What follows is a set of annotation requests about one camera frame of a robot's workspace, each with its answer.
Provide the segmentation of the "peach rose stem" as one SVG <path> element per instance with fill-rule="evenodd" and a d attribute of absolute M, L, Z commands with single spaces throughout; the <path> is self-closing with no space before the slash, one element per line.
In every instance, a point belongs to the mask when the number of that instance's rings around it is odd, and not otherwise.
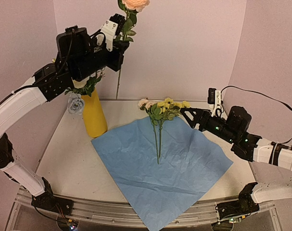
<path fill-rule="evenodd" d="M 150 4 L 150 0 L 118 0 L 118 7 L 125 13 L 125 22 L 116 41 L 134 42 L 136 32 L 133 28 L 137 24 L 137 14 Z"/>

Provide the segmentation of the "blue wrapping paper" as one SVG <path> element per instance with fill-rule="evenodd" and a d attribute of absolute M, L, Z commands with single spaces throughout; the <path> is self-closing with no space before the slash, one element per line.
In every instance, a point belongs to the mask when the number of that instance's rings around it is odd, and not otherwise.
<path fill-rule="evenodd" d="M 197 202 L 232 165 L 223 150 L 181 118 L 163 126 L 157 164 L 148 117 L 114 128 L 92 145 L 128 202 L 150 197 Z"/>

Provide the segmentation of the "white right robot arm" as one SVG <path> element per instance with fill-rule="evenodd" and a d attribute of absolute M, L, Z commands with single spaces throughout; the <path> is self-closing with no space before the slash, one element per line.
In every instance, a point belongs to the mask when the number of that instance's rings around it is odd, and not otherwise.
<path fill-rule="evenodd" d="M 220 219 L 255 213 L 262 202 L 292 198 L 292 146 L 249 133 L 252 117 L 243 107 L 233 106 L 226 119 L 205 109 L 180 111 L 192 128 L 208 131 L 231 144 L 231 151 L 254 163 L 262 175 L 257 182 L 247 183 L 236 200 L 216 206 Z"/>

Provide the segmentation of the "yellow flower stem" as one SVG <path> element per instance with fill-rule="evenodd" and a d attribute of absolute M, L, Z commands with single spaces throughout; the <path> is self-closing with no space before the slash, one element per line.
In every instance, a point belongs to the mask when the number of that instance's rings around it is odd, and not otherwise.
<path fill-rule="evenodd" d="M 156 120 L 159 128 L 159 150 L 158 150 L 158 160 L 161 158 L 162 150 L 162 135 L 163 135 L 163 125 L 165 121 L 172 121 L 175 117 L 180 116 L 180 110 L 182 108 L 189 108 L 190 103 L 187 101 L 175 102 L 171 98 L 166 98 L 162 102 L 157 103 L 157 109 L 159 109 L 159 114 L 156 116 Z"/>

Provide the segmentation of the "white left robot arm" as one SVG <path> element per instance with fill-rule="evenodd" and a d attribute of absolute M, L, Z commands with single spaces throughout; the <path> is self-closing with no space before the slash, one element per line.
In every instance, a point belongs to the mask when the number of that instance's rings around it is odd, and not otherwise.
<path fill-rule="evenodd" d="M 119 23 L 112 23 L 111 28 L 102 26 L 92 35 L 84 27 L 67 28 L 56 38 L 55 61 L 40 68 L 0 102 L 0 170 L 31 194 L 36 208 L 53 210 L 58 197 L 47 179 L 24 165 L 11 133 L 33 110 L 74 91 L 74 82 L 86 80 L 90 87 L 85 92 L 90 93 L 103 78 L 104 68 L 119 70 L 128 47 L 127 42 L 116 38 L 119 26 Z"/>

